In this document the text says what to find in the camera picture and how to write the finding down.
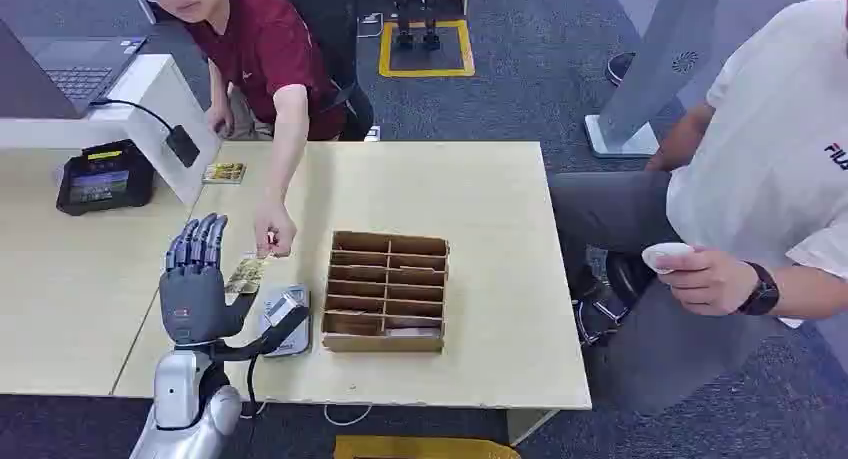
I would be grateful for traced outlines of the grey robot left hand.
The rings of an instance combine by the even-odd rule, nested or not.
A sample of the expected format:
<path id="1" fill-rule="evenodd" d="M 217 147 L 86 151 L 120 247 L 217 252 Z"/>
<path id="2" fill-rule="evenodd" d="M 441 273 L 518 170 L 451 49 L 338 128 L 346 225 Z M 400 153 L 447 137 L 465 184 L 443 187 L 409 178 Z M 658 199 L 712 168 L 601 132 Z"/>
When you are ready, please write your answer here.
<path id="1" fill-rule="evenodd" d="M 171 241 L 159 279 L 164 328 L 177 347 L 187 348 L 238 334 L 255 301 L 240 292 L 229 303 L 220 270 L 225 215 L 192 219 Z"/>

